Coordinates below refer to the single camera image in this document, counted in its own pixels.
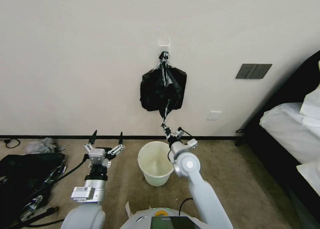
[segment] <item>white bucket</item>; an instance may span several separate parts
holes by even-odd
[[[152,186],[162,186],[173,172],[168,160],[169,145],[153,141],[145,144],[138,154],[138,164],[145,179]]]

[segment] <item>white wall socket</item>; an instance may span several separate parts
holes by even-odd
[[[220,111],[211,111],[207,116],[207,120],[217,120],[220,117]]]

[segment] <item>black bed frame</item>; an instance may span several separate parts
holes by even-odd
[[[293,73],[248,122],[242,140],[249,145],[284,192],[289,195],[289,191],[292,191],[320,223],[320,197],[297,171],[296,166],[300,163],[259,125],[265,111],[283,103],[303,102],[305,95],[319,86],[319,60],[320,51],[309,57]]]

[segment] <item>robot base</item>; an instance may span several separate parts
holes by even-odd
[[[150,229],[151,218],[153,216],[179,216],[179,211],[170,208],[149,208],[148,210],[137,211],[134,215],[129,215],[129,219],[120,227],[120,229]],[[210,228],[208,224],[191,217],[187,213],[181,212],[180,216],[188,217],[199,228]]]

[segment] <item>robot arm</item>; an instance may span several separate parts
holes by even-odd
[[[162,126],[170,143],[169,159],[178,177],[184,176],[189,179],[189,190],[202,220],[215,229],[233,229],[212,186],[200,175],[199,159],[189,152],[197,147],[197,141],[192,139],[184,145],[179,140],[183,134],[182,130],[172,134],[169,127],[164,124]]]

